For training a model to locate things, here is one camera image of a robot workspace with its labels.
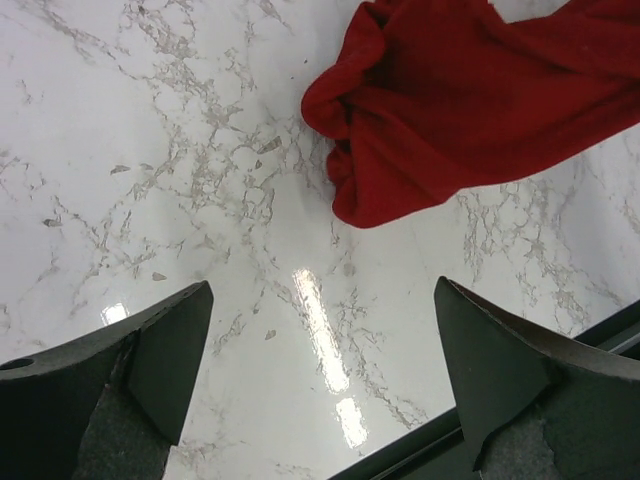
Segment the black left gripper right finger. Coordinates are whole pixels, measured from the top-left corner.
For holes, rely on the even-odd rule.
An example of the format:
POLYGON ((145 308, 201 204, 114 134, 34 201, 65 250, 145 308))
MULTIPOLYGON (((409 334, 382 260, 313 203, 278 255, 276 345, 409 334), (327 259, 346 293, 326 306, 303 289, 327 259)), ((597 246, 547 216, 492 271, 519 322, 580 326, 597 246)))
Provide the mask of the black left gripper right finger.
POLYGON ((441 278, 440 339, 484 479, 639 475, 639 307, 569 338, 441 278))

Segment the dark red t-shirt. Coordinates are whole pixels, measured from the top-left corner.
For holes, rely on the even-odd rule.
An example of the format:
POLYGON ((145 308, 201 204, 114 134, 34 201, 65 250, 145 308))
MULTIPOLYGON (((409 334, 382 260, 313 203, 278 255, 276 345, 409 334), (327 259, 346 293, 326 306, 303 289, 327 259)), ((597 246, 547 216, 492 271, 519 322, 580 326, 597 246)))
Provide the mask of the dark red t-shirt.
POLYGON ((374 1, 301 102, 343 222, 376 227, 548 169, 639 121, 639 5, 508 23, 486 1, 374 1))

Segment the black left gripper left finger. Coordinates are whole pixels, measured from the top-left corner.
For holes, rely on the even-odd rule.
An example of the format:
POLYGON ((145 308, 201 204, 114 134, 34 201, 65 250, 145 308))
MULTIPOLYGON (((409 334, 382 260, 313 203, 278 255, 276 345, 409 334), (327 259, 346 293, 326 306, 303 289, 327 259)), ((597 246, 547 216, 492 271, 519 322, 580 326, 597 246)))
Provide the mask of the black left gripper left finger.
POLYGON ((213 304, 202 281, 2 364, 2 478, 162 478, 184 428, 213 304))

